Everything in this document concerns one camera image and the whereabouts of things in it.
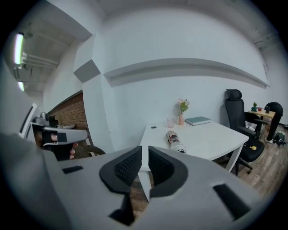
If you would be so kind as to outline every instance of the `black office chair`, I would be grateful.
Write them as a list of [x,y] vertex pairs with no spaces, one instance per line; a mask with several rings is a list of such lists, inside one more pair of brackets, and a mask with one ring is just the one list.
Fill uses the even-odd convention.
[[[227,89],[227,91],[229,98],[225,100],[225,107],[228,113],[230,128],[249,137],[249,140],[243,145],[240,156],[235,164],[235,174],[238,176],[239,164],[249,168],[248,173],[251,172],[253,168],[247,162],[252,162],[261,155],[264,150],[264,144],[255,139],[257,136],[256,132],[246,128],[244,102],[241,99],[241,92],[237,89]],[[266,124],[261,119],[253,119],[253,123],[257,125]]]

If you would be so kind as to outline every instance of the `person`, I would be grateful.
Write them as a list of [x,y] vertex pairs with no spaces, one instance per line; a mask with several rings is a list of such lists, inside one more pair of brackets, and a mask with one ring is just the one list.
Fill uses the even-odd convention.
[[272,144],[275,131],[283,116],[283,107],[277,102],[270,102],[265,107],[270,107],[270,111],[275,112],[275,115],[271,122],[269,134],[267,137],[265,137],[265,141]]
[[[41,132],[34,132],[34,138],[35,138],[35,141],[36,141],[36,145],[41,148],[42,146],[42,142],[43,142],[43,139],[42,139],[42,133]],[[51,134],[51,140],[52,141],[57,141],[57,135],[55,134]],[[73,148],[76,148],[78,146],[78,143],[73,143]],[[70,150],[70,157],[69,159],[73,159],[74,158],[74,154],[75,154],[75,150],[74,149],[71,149]]]

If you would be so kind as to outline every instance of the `table leg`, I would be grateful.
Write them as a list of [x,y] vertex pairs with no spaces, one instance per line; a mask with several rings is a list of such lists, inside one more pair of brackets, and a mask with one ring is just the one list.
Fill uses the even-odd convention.
[[149,202],[149,200],[150,200],[150,189],[151,189],[149,172],[148,171],[139,171],[138,176],[139,176],[142,188],[144,190],[144,193],[146,195],[146,198],[147,198],[147,200]]
[[236,163],[236,161],[237,161],[237,159],[241,153],[242,147],[243,147],[243,145],[241,145],[239,148],[237,148],[233,151],[233,154],[231,155],[231,158],[230,158],[230,160],[226,166],[226,169],[229,172],[231,172],[231,170],[233,169],[233,167],[234,167],[234,165],[235,165],[235,163]]

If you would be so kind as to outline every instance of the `wall ledge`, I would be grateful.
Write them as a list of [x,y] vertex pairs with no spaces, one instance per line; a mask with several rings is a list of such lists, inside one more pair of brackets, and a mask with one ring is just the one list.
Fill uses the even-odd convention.
[[167,58],[140,62],[104,73],[112,87],[131,82],[169,76],[215,76],[240,80],[259,87],[270,86],[262,80],[234,66],[198,58]]

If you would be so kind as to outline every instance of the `flower vase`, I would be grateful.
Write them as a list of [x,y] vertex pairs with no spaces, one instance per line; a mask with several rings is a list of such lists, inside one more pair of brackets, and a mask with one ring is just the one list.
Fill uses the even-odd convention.
[[179,125],[184,125],[183,113],[179,113]]

